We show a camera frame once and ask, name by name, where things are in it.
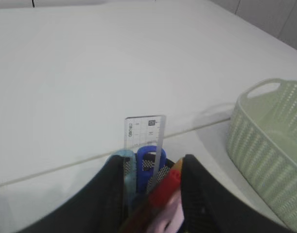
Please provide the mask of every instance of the red object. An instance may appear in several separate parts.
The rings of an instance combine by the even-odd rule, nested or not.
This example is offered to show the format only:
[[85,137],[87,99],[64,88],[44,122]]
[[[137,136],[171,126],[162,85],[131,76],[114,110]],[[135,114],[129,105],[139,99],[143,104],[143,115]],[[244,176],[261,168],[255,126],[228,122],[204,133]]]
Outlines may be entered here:
[[158,187],[149,195],[149,201],[156,208],[164,207],[173,193],[181,185],[181,173],[171,169],[168,175],[160,182]]

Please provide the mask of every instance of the green plastic basket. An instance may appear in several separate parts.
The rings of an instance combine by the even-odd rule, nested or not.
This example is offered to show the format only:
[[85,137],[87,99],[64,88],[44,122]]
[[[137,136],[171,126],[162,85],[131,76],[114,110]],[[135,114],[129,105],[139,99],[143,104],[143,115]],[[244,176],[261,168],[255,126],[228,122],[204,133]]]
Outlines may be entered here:
[[[279,87],[250,97],[272,83]],[[241,94],[227,150],[260,197],[297,232],[297,82],[270,79]]]

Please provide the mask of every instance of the basket handle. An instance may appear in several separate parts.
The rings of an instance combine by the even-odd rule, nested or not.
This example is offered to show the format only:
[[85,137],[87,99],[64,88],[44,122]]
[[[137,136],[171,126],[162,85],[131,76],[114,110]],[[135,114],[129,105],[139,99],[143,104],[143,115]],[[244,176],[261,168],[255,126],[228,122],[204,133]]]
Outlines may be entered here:
[[255,86],[249,88],[246,92],[244,92],[244,93],[242,94],[242,97],[245,98],[245,99],[249,99],[248,95],[249,95],[252,91],[255,91],[256,89],[258,89],[258,88],[260,88],[260,87],[262,87],[262,86],[265,86],[265,85],[267,85],[267,84],[271,84],[271,83],[279,83],[279,84],[280,84],[280,86],[279,86],[276,90],[269,91],[269,92],[275,92],[275,91],[277,91],[278,89],[280,89],[281,86],[282,86],[283,84],[286,83],[286,81],[283,80],[283,79],[279,79],[279,78],[267,79],[267,80],[265,80],[265,81],[262,81],[262,82],[256,84]]

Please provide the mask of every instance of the clear ruler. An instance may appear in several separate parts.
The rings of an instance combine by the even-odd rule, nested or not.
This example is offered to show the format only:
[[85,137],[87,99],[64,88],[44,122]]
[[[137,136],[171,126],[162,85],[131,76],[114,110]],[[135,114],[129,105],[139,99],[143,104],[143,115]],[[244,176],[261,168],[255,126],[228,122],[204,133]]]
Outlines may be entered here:
[[[151,187],[154,187],[157,183],[165,121],[166,116],[158,115],[128,117],[124,122],[124,148],[126,150],[136,153],[143,146],[154,145],[157,147]],[[131,172],[134,174],[132,179],[136,186],[136,169],[131,170]]]

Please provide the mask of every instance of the pink object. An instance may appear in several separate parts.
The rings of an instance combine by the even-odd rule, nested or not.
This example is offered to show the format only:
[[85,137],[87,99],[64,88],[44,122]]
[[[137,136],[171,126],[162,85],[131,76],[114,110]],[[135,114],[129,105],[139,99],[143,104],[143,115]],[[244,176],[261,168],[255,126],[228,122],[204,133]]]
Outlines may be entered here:
[[172,195],[164,210],[154,219],[146,233],[176,233],[183,221],[184,214],[181,190],[179,189]]

